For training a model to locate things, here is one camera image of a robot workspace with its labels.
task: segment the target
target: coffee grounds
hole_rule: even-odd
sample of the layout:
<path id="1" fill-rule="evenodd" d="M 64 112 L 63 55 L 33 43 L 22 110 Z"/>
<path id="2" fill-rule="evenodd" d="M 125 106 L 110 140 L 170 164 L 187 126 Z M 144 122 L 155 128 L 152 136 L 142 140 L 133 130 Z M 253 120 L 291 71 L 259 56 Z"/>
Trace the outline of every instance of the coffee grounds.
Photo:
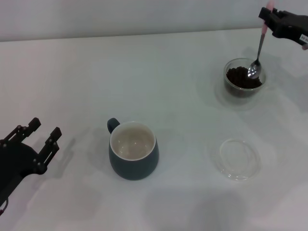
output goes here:
<path id="1" fill-rule="evenodd" d="M 227 72 L 228 80 L 240 88 L 257 88 L 262 85 L 259 78 L 251 79 L 247 77 L 248 69 L 242 66 L 230 68 Z"/>

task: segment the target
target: spoon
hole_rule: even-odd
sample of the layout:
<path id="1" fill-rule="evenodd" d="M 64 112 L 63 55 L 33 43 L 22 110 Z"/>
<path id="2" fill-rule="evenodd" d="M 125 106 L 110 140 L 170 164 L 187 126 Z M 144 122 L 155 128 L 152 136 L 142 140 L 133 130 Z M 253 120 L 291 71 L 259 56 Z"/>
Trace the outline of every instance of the spoon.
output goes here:
<path id="1" fill-rule="evenodd" d="M 274 0 L 269 0 L 269 2 L 266 4 L 266 8 L 272 11 L 274 8 Z M 248 72 L 247 72 L 248 78 L 251 78 L 251 79 L 258 78 L 261 73 L 262 67 L 261 67 L 261 63 L 259 62 L 259 56 L 260 56 L 264 37 L 265 37 L 267 30 L 268 30 L 267 25 L 263 24 L 257 59 L 248 68 Z"/>
<path id="2" fill-rule="evenodd" d="M 259 56 L 260 56 L 260 52 L 262 49 L 264 37 L 265 37 L 265 34 L 261 34 L 257 59 L 252 64 L 250 64 L 250 67 L 248 68 L 248 72 L 247 72 L 248 78 L 252 78 L 252 79 L 258 78 L 261 73 L 262 67 L 261 67 L 261 63 L 259 62 Z"/>

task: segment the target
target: mug rim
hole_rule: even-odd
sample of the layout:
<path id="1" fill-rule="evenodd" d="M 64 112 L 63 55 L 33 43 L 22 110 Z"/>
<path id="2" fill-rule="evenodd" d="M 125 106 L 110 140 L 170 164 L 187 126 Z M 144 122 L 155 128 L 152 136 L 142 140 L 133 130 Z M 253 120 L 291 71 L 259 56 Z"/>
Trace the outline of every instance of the mug rim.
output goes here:
<path id="1" fill-rule="evenodd" d="M 154 138 L 154 144 L 153 144 L 152 149 L 149 151 L 149 153 L 148 153 L 147 155 L 145 155 L 145 156 L 143 156 L 143 157 L 141 157 L 141 158 L 138 158 L 138 159 L 127 159 L 127 158 L 124 158 L 124 157 L 122 157 L 122 156 L 119 156 L 118 153 L 116 153 L 116 151 L 113 149 L 111 140 L 112 140 L 112 137 L 113 137 L 115 131 L 116 131 L 117 129 L 119 129 L 122 125 L 126 125 L 126 124 L 139 124 L 139 125 L 142 125 L 142 126 L 147 127 L 147 128 L 150 130 L 150 132 L 151 132 L 151 134 L 152 134 L 152 136 L 153 136 L 153 138 Z M 110 147 L 111 147 L 112 152 L 113 152 L 117 157 L 121 158 L 122 160 L 127 160 L 127 161 L 138 161 L 138 160 L 142 160 L 142 159 L 146 158 L 149 154 L 152 153 L 152 151 L 154 150 L 154 148 L 155 148 L 155 146 L 156 146 L 156 136 L 154 135 L 154 132 L 152 131 L 152 129 L 150 129 L 150 127 L 147 126 L 146 124 L 141 123 L 141 122 L 137 122 L 137 121 L 129 121 L 129 122 L 124 122 L 124 123 L 122 123 L 122 124 L 119 124 L 119 125 L 112 131 L 111 136 L 110 136 L 110 139 L 109 139 L 109 144 L 110 144 Z"/>

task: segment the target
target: ceramic mug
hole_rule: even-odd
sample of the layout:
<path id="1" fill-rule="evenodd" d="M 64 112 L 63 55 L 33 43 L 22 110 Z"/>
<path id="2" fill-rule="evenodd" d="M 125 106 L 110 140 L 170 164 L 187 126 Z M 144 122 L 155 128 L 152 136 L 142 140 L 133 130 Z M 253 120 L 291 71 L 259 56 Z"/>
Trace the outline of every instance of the ceramic mug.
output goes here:
<path id="1" fill-rule="evenodd" d="M 111 134 L 109 160 L 114 171 L 127 180 L 141 180 L 157 166 L 159 150 L 152 130 L 139 122 L 107 122 Z"/>

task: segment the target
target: white wall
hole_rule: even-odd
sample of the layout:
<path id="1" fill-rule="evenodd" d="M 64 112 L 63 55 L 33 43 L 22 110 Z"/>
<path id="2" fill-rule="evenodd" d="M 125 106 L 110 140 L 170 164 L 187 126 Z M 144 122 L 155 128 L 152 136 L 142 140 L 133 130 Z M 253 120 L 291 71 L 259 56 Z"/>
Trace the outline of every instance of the white wall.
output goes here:
<path id="1" fill-rule="evenodd" d="M 258 27 L 267 0 L 0 0 L 0 41 Z M 276 0 L 308 14 L 307 0 Z"/>

